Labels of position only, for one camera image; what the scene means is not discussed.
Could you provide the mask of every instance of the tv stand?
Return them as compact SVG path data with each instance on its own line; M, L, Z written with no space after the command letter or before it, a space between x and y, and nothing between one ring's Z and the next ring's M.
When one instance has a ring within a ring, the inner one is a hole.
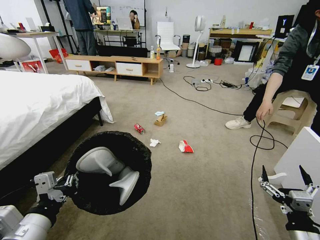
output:
M136 76L150 78L150 83L156 82L157 78L160 78L163 73L163 61L162 59L150 59L139 57L102 57L102 56L81 56L81 55L69 55L66 58L68 69L79 72L92 72L92 73L106 73L114 75L114 81L117 81L117 75L124 76ZM114 67L111 72L99 72L93 69L99 65Z

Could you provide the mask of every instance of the bottle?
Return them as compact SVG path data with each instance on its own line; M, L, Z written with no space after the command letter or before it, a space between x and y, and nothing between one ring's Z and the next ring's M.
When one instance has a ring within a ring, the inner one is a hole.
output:
M220 28L226 27L226 15L223 15L221 22L220 22Z
M157 59L158 59L158 60L161 59L161 57L160 57L160 50L161 50L161 48L160 48L160 45L158 44L158 47L157 47Z
M154 50L153 50L153 46L151 46L150 58L151 58L151 59L154 59Z

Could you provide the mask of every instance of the gray jacket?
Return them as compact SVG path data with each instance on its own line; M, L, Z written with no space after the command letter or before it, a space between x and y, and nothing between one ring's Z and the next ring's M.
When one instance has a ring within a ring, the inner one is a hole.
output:
M70 14L75 30L93 30L89 16L95 12L90 0L63 0L64 7Z
M273 72L279 73L284 76L288 71L290 71L301 74L302 76L302 73L300 72L304 70L308 64L313 64L313 58L318 57L318 55L320 54L319 29L317 29L317 32L309 45L308 50L310 55L307 55L306 50L309 37L310 34L308 34L307 31L300 25L297 25L295 29L289 34L286 42L283 44L279 53L279 57L275 61ZM296 68L292 69L296 65L301 65L301 67L299 67L299 70L297 70Z

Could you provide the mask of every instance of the white drawer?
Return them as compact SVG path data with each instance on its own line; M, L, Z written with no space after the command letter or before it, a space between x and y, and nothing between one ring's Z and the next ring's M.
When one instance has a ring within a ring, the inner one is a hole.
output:
M142 76L142 65L134 63L116 63L117 73L119 75L137 75Z
M92 71L90 61L66 59L66 62L69 70Z

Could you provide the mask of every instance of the id badge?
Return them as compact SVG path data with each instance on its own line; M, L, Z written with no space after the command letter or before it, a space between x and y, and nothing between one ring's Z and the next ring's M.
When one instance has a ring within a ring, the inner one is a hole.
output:
M306 70L304 71L301 79L311 81L319 70L319 66L317 65L308 65Z

